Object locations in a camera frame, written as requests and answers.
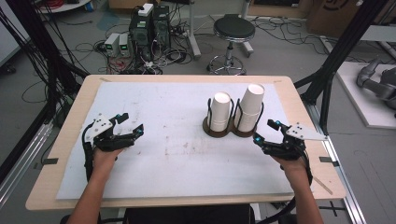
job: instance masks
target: white paper cup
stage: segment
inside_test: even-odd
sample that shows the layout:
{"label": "white paper cup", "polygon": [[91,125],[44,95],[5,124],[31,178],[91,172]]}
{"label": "white paper cup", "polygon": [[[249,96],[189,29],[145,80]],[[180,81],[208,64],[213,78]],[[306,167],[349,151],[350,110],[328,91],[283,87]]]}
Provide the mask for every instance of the white paper cup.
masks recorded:
{"label": "white paper cup", "polygon": [[[212,101],[212,122],[225,122],[230,117],[231,97],[227,92],[220,91],[215,94]],[[209,125],[210,113],[207,113],[207,125]]]}
{"label": "white paper cup", "polygon": [[242,111],[250,115],[260,113],[262,110],[264,93],[264,86],[260,84],[248,85],[245,95],[240,102]]}
{"label": "white paper cup", "polygon": [[253,130],[254,125],[256,124],[257,118],[259,117],[260,113],[257,113],[255,115],[249,115],[246,113],[243,113],[243,116],[241,118],[241,112],[239,109],[237,109],[236,114],[235,114],[235,120],[233,121],[233,124],[235,127],[237,127],[238,131],[247,133]]}
{"label": "white paper cup", "polygon": [[227,128],[228,120],[225,122],[214,122],[210,125],[210,130],[214,132],[223,132]]}

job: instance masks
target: stool leg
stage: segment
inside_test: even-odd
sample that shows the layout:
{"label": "stool leg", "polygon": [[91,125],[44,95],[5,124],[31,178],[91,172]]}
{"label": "stool leg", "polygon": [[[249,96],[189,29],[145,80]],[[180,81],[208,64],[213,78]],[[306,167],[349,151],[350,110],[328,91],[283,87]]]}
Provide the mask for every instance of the stool leg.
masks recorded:
{"label": "stool leg", "polygon": [[224,61],[224,67],[229,68],[232,65],[233,62],[233,42],[230,42],[227,48],[227,52],[225,54],[225,61]]}

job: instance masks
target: chair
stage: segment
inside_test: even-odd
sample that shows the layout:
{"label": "chair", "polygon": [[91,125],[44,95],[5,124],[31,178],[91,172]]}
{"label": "chair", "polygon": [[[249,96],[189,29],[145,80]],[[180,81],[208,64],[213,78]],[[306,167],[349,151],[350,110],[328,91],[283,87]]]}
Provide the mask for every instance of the chair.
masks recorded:
{"label": "chair", "polygon": [[243,43],[253,38],[255,34],[254,25],[237,15],[225,15],[215,21],[213,31],[216,36],[228,40],[230,43],[225,55],[214,57],[206,70],[216,75],[245,75],[246,69],[244,69],[241,60],[232,56],[233,43]]}

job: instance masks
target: gray floor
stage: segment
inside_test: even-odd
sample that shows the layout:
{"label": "gray floor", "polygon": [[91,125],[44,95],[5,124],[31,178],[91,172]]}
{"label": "gray floor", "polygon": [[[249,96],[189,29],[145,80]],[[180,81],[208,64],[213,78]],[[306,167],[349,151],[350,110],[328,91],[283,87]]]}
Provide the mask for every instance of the gray floor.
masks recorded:
{"label": "gray floor", "polygon": [[[88,13],[77,9],[56,15],[61,21],[92,23],[82,25],[60,24],[60,29],[64,39],[70,49],[80,43],[91,43],[105,39],[106,34],[112,32],[124,32],[126,25],[111,28],[115,24],[128,24],[128,14],[116,14],[108,11],[106,7],[100,7],[93,13]],[[200,17],[196,19],[196,27],[204,26],[197,32],[198,34],[212,33],[212,19],[210,17]],[[298,21],[302,27],[289,26],[292,33],[301,32],[302,36],[308,35],[305,32],[304,22]],[[268,25],[265,26],[269,35],[264,30],[257,29],[256,36],[250,41],[255,52],[246,57],[246,53],[240,47],[235,48],[233,55],[239,57],[247,68],[248,75],[254,76],[288,76],[293,81],[300,80],[317,71],[326,60],[325,54],[317,53],[313,45],[295,45],[284,40],[278,40],[273,35],[281,37],[279,29],[270,31]],[[297,35],[287,34],[288,39],[296,38]],[[324,52],[321,43],[308,38],[317,51]],[[168,75],[201,75],[207,74],[206,66],[215,55],[223,54],[227,43],[213,35],[198,35],[197,42],[202,52],[202,57],[197,61],[188,64],[172,64],[163,69]],[[353,50],[348,60],[369,61],[374,57],[381,57],[384,62],[393,63],[390,57],[381,49],[374,48],[375,43],[361,42]],[[80,45],[78,49],[85,49],[88,45]],[[74,51],[76,57],[81,59],[81,64],[92,74],[103,74],[105,61],[97,53]],[[3,143],[0,152],[0,162],[3,162],[9,151],[23,135],[24,131],[33,121],[43,103],[25,103],[21,96],[31,85],[39,81],[35,76],[32,65],[22,54],[17,54],[12,60],[17,68],[16,74],[5,74],[0,76],[0,125],[2,127],[0,139]],[[29,89],[24,95],[26,101],[39,102],[44,99],[43,85],[37,84]],[[34,161],[39,162],[44,149],[55,138],[58,129],[55,129],[48,143],[43,146]],[[369,129],[366,128],[347,97],[347,94],[337,78],[334,79],[332,88],[332,100],[329,116],[329,132],[332,142],[336,148],[340,161],[345,169],[348,180],[353,188],[361,210],[367,223],[394,223],[396,219],[396,181],[394,180],[395,168],[394,158],[396,158],[395,131]],[[0,210],[0,223],[59,223],[62,216],[70,211],[32,212],[25,209],[24,204],[30,190],[39,175],[39,170],[34,169],[34,164],[26,172],[19,185],[8,198],[5,206]],[[331,206],[328,201],[318,202],[319,206]],[[336,207],[343,207],[340,201],[333,202]],[[269,203],[261,203],[262,216],[270,216],[275,209]],[[105,215],[112,217],[116,210],[107,209]],[[337,210],[336,214],[332,210],[322,209],[321,213],[326,223],[348,223],[347,213]]]}

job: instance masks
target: table surface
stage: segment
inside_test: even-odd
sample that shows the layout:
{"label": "table surface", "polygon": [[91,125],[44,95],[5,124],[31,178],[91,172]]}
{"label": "table surface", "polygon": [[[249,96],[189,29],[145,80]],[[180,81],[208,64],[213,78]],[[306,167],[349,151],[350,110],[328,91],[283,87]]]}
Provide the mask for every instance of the table surface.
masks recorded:
{"label": "table surface", "polygon": [[[57,164],[45,165],[35,182],[26,202],[29,210],[52,210],[74,208],[78,200],[56,200],[56,195],[64,176],[70,152],[76,143],[81,124],[84,123],[96,92],[102,82],[173,82],[173,83],[269,83],[274,84],[290,124],[301,122],[314,129],[300,96],[289,77],[269,76],[110,76],[91,75],[78,93],[69,115],[64,122],[49,158],[58,158]],[[321,199],[342,199],[345,189],[332,163],[320,162],[319,157],[328,157],[323,144],[319,141],[305,141],[314,175],[312,183],[314,197]],[[280,195],[238,195],[238,196],[200,196],[155,199],[104,199],[102,207],[165,206],[216,203],[258,203],[287,201],[290,194]]]}

